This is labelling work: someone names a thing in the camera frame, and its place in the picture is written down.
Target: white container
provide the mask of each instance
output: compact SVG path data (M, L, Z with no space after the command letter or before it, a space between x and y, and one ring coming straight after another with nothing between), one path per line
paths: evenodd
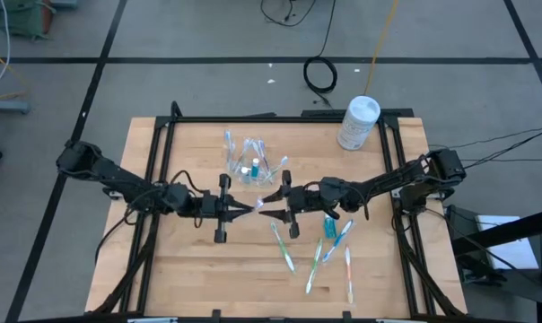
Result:
M362 95L352 99L337 134L341 147L346 150L361 148L379 115L380 106L375 99Z

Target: gray floor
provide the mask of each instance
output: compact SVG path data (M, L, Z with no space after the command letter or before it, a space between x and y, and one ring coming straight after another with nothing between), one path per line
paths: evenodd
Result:
M267 0L268 11L285 10ZM14 57L98 57L118 0L83 0L62 11L51 40L13 39ZM310 0L295 2L303 13ZM369 57L390 1L340 0L326 56ZM515 6L542 57L542 0ZM329 1L286 29L266 23L253 0L129 0L111 57L312 56L322 45ZM5 54L0 31L0 54ZM400 2L384 57L528 57L502 0ZM0 115L0 321L10 305L56 178L55 159L71 135L95 65L13 66L31 82L33 111ZM542 86L532 65L377 65L372 96L383 108L413 108L432 144L458 144L542 127ZM362 93L368 65L337 65L328 97L338 109ZM330 77L312 66L312 79ZM7 76L0 93L14 89ZM166 114L176 100L188 116L299 115L318 109L300 64L106 65L83 140L119 161L132 117ZM479 158L515 139L462 149ZM542 137L508 158L542 158ZM487 163L469 170L450 203L486 214L542 211L542 162ZM97 184L68 181L22 319L82 313L109 200ZM471 314L535 321L535 305L465 286Z

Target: yellow cable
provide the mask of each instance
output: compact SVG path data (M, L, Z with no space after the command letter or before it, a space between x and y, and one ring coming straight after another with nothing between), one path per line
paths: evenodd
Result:
M5 61L1 57L0 57L0 63L2 63L2 65L5 65ZM11 99L11 98L15 98L15 97L18 97L18 96L21 96L21 95L26 95L30 91L30 86L28 85L28 82L26 81L26 79L24 79L10 65L8 67L6 67L6 68L7 68L8 71L10 71L10 73L12 73L18 79L18 81L20 81L20 83L23 85L25 90L24 91L19 91L19 92L11 92L11 93L7 93L7 94L2 94L2 95L0 95L0 100L1 99Z
M369 77L367 78L367 86L364 89L364 94L367 95L369 92L369 87L371 86L371 79L372 79L372 73L375 70L375 61L377 60L377 56L379 55L379 50L382 47L382 43L385 40L385 37L387 37L387 31L389 30L390 22L393 20L393 16L395 15L395 11L397 10L397 4L398 0L393 1L393 6L390 8L390 13L387 16L387 21L385 22L385 28L383 28L382 33L379 37L379 42L377 43L377 47L375 48L375 55L372 56L371 61L371 67L369 68Z

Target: wooden table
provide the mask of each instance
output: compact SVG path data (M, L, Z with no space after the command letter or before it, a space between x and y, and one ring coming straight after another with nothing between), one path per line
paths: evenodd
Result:
M142 177L153 122L153 118L132 120L121 161L123 168ZM426 153L421 119L401 118L399 124L406 159ZM239 145L247 136L265 139L272 164L284 155L289 156L286 169L292 172L294 186L323 176L364 181L383 173L378 131L373 129L361 150L348 152L337 144L338 127L338 124L288 123L177 124L168 178L178 170L188 170L199 188L218 192L218 175L224 172L224 129L232 131ZM389 140L394 158L390 131ZM159 173L162 149L158 154L155 174ZM268 189L246 188L235 181L230 193L237 200L253 205L257 196L265 196L277 188L278 185ZM280 209L284 203L270 206L269 209ZM287 225L278 225L297 268L294 275L287 269L269 227L270 218L266 216L249 214L235 220L227 225L227 243L214 244L216 221L204 221L200 229L195 229L192 219L170 214L161 217L145 315L209 317L213 309L220 309L225 317L340 318L343 310L350 310L354 318L408 318L397 238L390 227L389 195L373 198L368 206L371 219L365 221L362 211L355 213L357 224L347 240L353 255L353 305L346 302L345 261L341 250L328 264L319 266L313 289L309 295L305 294L317 240L324 234L322 213L298 216L301 236L296 240L289 239ZM106 231L121 218L125 207L122 201L111 202ZM428 207L441 212L438 202L429 201ZM350 217L340 213L337 231ZM446 223L427 213L419 215L419 224L429 273L455 306L466 311ZM124 225L103 246L87 310L100 305L125 273L132 237L133 227ZM330 242L326 242L324 248L329 247ZM420 281L413 273L418 309L424 312ZM135 308L139 284L137 277L130 309Z

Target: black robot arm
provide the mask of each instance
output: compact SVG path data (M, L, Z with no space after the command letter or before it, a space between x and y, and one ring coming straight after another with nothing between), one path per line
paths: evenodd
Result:
M449 149L429 152L392 172L364 182L325 177L319 182L292 188L291 173L285 170L279 190L265 197L263 202L286 198L287 208L260 213L290 223L290 235L294 239L299 236L296 219L299 213L323 211L338 219L335 207L340 206L346 212L356 212L363 206L368 220L366 204L371 198L389 192L400 201L403 210L413 212L424 208L426 198L431 194L438 194L442 199L450 196L454 192L452 187L466 176L457 153ZM309 187L313 185L319 186L319 190L310 190Z
M237 202L228 194L232 181L226 174L219 176L219 196L212 195L209 190L192 192L186 185L174 183L177 176L185 171L176 174L170 183L152 183L103 157L100 148L94 144L66 143L65 150L57 159L57 169L74 179L100 182L105 186L104 193L118 192L131 208L139 212L175 212L180 217L216 219L218 226L214 241L217 243L227 240L225 223L253 211L252 206Z

